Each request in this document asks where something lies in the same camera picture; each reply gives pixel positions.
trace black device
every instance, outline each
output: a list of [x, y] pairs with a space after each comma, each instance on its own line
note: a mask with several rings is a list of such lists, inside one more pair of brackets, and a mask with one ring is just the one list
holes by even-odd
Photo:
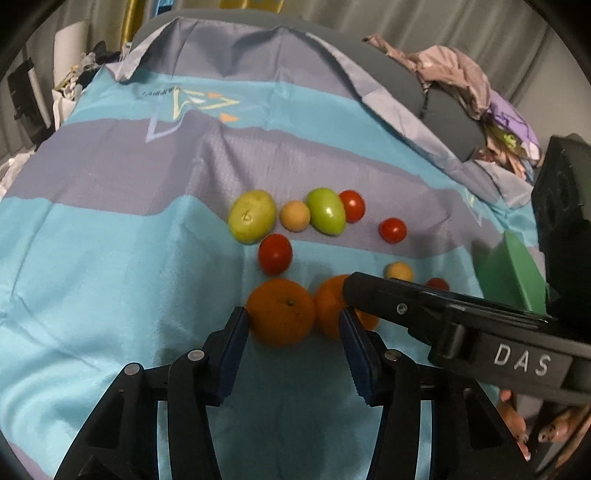
[[430, 345], [433, 365], [537, 398], [591, 403], [591, 345], [553, 317], [359, 272], [343, 295]]
[[[159, 401], [168, 402], [173, 480], [221, 480], [206, 406], [220, 406], [230, 394], [248, 324], [246, 310], [237, 307], [223, 330], [171, 365], [126, 365], [80, 429], [55, 480], [157, 480]], [[422, 401], [433, 404], [432, 480], [472, 480], [474, 471], [479, 480], [533, 479], [474, 379], [387, 349], [350, 307], [341, 312], [339, 329], [359, 395], [383, 407], [368, 480], [414, 480]]]
[[14, 119], [21, 123], [31, 142], [39, 146], [55, 130], [43, 103], [35, 67], [30, 58], [8, 75], [8, 89], [16, 112]]
[[552, 288], [548, 311], [591, 342], [591, 146], [552, 137], [531, 201]]

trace mandarin orange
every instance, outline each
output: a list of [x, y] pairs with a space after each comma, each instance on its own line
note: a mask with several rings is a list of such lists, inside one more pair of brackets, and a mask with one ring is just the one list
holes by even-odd
[[[316, 306], [316, 324], [320, 331], [334, 340], [340, 339], [339, 313], [346, 306], [343, 299], [343, 284], [348, 275], [337, 275], [326, 280], [314, 295]], [[363, 328], [374, 330], [379, 318], [369, 313], [355, 310]]]
[[256, 288], [248, 297], [246, 309], [252, 333], [272, 347], [302, 341], [312, 330], [316, 317], [308, 291], [285, 278], [272, 278]]

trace finger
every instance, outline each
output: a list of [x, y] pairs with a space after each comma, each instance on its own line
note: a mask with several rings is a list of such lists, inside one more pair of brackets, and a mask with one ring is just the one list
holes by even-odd
[[565, 442], [583, 421], [589, 407], [571, 407], [540, 430], [539, 442]]
[[521, 453], [523, 453], [523, 457], [525, 458], [525, 460], [529, 462], [531, 460], [531, 453], [528, 450], [528, 448], [521, 442], [518, 442], [517, 445], [519, 446]]
[[515, 411], [511, 403], [499, 403], [496, 409], [513, 437], [518, 442], [527, 443], [527, 428], [525, 420]]
[[579, 447], [579, 444], [581, 443], [581, 441], [585, 437], [585, 434], [589, 430], [589, 426], [591, 426], [591, 417], [587, 419], [585, 425], [583, 425], [577, 432], [574, 433], [575, 437], [573, 438], [573, 441], [565, 448], [564, 452], [562, 452], [560, 457], [558, 457], [558, 461], [556, 463], [557, 468], [563, 465], [574, 453], [574, 451]]
[[501, 400], [504, 403], [511, 399], [511, 395], [511, 390], [501, 390], [499, 392], [499, 400]]

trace purple cloth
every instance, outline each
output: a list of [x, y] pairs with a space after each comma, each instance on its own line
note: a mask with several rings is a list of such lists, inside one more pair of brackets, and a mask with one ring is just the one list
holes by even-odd
[[527, 144], [527, 146], [524, 145], [524, 148], [528, 153], [530, 152], [529, 145], [535, 145], [538, 155], [534, 155], [533, 159], [539, 159], [540, 143], [533, 129], [515, 107], [494, 90], [491, 92], [491, 105], [488, 112], [501, 128], [513, 132], [524, 144]]

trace cherry tomato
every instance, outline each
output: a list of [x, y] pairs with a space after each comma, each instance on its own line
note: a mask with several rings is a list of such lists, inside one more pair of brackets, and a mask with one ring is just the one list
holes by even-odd
[[259, 245], [259, 265], [269, 276], [279, 275], [287, 270], [293, 256], [290, 241], [280, 233], [269, 235]]
[[345, 190], [339, 197], [345, 206], [347, 222], [359, 222], [365, 215], [365, 202], [362, 196], [354, 190]]
[[434, 277], [427, 282], [427, 287], [449, 291], [449, 284], [442, 278]]
[[379, 234], [389, 244], [397, 244], [406, 238], [406, 224], [400, 218], [388, 218], [379, 224]]

